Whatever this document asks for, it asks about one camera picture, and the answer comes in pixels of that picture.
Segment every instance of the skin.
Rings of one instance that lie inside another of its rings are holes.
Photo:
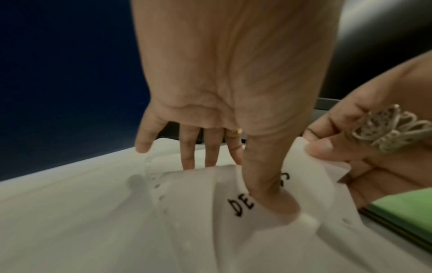
[[[329,64],[341,0],[132,0],[150,104],[135,146],[147,152],[168,121],[180,123],[185,169],[204,128],[206,165],[225,136],[250,194],[279,213],[293,140],[306,127]],[[240,138],[248,135],[243,152]]]
[[[345,178],[357,207],[387,195],[432,187],[432,139],[382,154],[352,138],[354,128],[369,111],[396,103],[419,120],[432,121],[432,51],[405,62],[351,92],[304,132],[312,141],[306,152],[332,161],[347,161]]]

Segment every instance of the silver ring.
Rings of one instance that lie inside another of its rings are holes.
[[[381,152],[394,152],[432,137],[432,122],[419,121],[415,114],[392,104],[379,112],[369,112],[362,124],[351,130],[351,135]]]

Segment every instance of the dark blue wall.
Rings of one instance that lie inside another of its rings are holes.
[[[0,181],[132,147],[149,91],[129,1],[0,1]]]

